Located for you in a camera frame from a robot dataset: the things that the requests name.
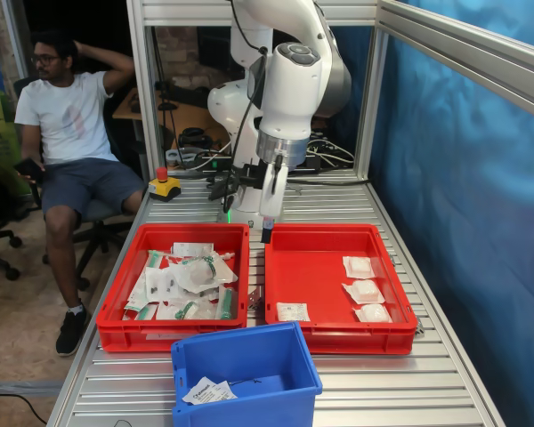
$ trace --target wooden desk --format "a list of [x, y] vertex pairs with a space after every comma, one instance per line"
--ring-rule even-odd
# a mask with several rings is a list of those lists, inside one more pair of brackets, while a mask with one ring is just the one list
[[[160, 98], [160, 91], [156, 92], [157, 108], [162, 103]], [[113, 118], [125, 118], [130, 120], [142, 121], [141, 113], [133, 113], [131, 111], [131, 99], [137, 94], [136, 88], [126, 95], [126, 98], [121, 102], [118, 108], [113, 113]], [[221, 145], [225, 145], [230, 141], [230, 136], [222, 125], [217, 123], [207, 109], [201, 109], [200, 107], [194, 107], [193, 105], [181, 104], [180, 102], [173, 102], [178, 106], [178, 109], [174, 109], [172, 114], [174, 115], [174, 123], [176, 125], [176, 137], [182, 133], [187, 127], [199, 127], [205, 130], [206, 135], [209, 135], [214, 141], [220, 141]], [[164, 114], [166, 114], [166, 128], [173, 131], [172, 121], [170, 120], [170, 113], [168, 111], [158, 111], [158, 122], [160, 125], [164, 124]]]

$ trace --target red button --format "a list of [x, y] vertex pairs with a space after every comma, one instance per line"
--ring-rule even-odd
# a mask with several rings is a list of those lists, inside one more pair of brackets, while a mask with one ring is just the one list
[[168, 181], [168, 169], [165, 167], [157, 167], [157, 180], [160, 182]]

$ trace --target white t-shirt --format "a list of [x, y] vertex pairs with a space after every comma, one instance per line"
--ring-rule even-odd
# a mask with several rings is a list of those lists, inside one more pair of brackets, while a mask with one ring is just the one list
[[104, 71], [77, 74], [70, 87], [36, 80], [21, 91], [15, 123], [40, 126], [46, 165], [87, 157], [117, 161], [103, 121], [109, 97], [104, 75]]

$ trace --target slotted aluminum surface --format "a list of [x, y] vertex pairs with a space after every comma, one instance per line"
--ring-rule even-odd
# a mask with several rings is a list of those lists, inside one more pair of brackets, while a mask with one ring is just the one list
[[[354, 180], [355, 175], [326, 173], [324, 179]], [[183, 181], [181, 196], [167, 204], [149, 201], [136, 225], [215, 222], [219, 209], [219, 204], [207, 201], [205, 182]], [[503, 425], [431, 291], [423, 279], [417, 279], [420, 274], [415, 263], [401, 251], [405, 246], [398, 243], [397, 232], [392, 232], [383, 212], [368, 186], [290, 185], [286, 194], [285, 222], [375, 224], [425, 329], [425, 334], [416, 338], [412, 353], [404, 357], [314, 356], [324, 391], [316, 400], [313, 426]], [[257, 296], [263, 294], [263, 245], [258, 233], [252, 233], [251, 240], [249, 291]], [[262, 309], [251, 310], [250, 326], [261, 323]], [[83, 346], [85, 349], [77, 354], [81, 359], [74, 362], [75, 372], [70, 372], [56, 404], [58, 412], [54, 409], [48, 425], [128, 425], [117, 424], [119, 420], [132, 427], [173, 425], [175, 394], [169, 353], [105, 352], [94, 326], [88, 329]]]

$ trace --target man's arm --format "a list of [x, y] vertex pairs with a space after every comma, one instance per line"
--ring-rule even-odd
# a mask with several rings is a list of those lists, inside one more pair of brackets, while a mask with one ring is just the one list
[[79, 42], [75, 42], [75, 45], [80, 55], [103, 62], [112, 68], [103, 77], [103, 86], [107, 94], [112, 94], [123, 87], [134, 75], [134, 62], [130, 56]]
[[21, 158], [31, 158], [41, 165], [39, 144], [42, 133], [39, 126], [24, 125], [21, 130]]

